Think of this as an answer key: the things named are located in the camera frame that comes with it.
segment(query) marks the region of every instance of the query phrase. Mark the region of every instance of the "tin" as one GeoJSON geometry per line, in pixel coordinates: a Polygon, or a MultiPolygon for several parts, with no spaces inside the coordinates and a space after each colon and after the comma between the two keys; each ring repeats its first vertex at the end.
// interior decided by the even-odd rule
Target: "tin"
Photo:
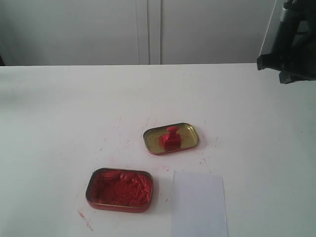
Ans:
{"type": "Polygon", "coordinates": [[[170,152],[190,149],[195,147],[199,142],[196,130],[188,123],[177,123],[151,128],[144,132],[143,137],[147,150],[154,155],[163,155],[170,152]],[[172,146],[166,147],[166,144],[164,144],[166,140],[165,136],[168,136],[168,134],[170,136],[170,130],[174,130],[175,128],[177,128],[177,131],[173,131],[173,133],[177,136],[180,135],[181,142],[178,144],[177,137],[174,137],[175,143],[173,143],[172,146]]]}
{"type": "Polygon", "coordinates": [[[101,168],[92,174],[85,197],[96,209],[139,213],[149,208],[153,190],[146,171],[101,168]]]}

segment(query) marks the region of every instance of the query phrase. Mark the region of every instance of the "red smudge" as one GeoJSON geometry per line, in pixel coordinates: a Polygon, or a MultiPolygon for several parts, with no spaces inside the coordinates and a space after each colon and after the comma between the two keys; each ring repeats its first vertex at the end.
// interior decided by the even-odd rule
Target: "red smudge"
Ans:
{"type": "Polygon", "coordinates": [[[90,197],[93,203],[139,207],[150,202],[152,187],[142,173],[107,170],[95,176],[90,197]]]}
{"type": "Polygon", "coordinates": [[[89,229],[90,229],[91,231],[93,231],[92,227],[90,226],[89,221],[86,220],[86,218],[84,217],[84,215],[83,215],[81,212],[79,212],[79,211],[77,211],[77,212],[79,213],[80,217],[85,221],[85,223],[87,224],[87,226],[89,227],[89,229]]]}

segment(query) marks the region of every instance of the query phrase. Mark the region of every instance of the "tin lid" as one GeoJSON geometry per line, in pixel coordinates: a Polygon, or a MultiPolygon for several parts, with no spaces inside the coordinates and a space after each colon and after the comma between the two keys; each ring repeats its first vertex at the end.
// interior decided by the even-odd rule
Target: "tin lid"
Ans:
{"type": "Polygon", "coordinates": [[[186,150],[198,144],[198,134],[188,123],[151,128],[143,137],[147,150],[154,155],[186,150]]]}

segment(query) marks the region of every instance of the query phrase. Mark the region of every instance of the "red paste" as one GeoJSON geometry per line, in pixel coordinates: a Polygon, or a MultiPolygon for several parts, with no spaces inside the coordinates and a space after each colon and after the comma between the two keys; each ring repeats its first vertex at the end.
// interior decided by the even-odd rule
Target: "red paste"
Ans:
{"type": "Polygon", "coordinates": [[[108,170],[94,177],[90,197],[94,203],[139,207],[150,201],[152,187],[145,174],[108,170]]]}

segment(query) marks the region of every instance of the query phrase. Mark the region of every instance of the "white table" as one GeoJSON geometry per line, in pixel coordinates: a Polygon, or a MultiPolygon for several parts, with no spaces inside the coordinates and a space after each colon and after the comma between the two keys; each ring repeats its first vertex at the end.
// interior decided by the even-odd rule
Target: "white table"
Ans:
{"type": "Polygon", "coordinates": [[[2,237],[167,237],[174,170],[223,176],[230,237],[315,235],[316,82],[255,64],[1,67],[0,128],[2,237]],[[146,151],[146,129],[183,121],[196,149],[146,151]],[[151,208],[89,207],[101,167],[150,172],[151,208]]]}

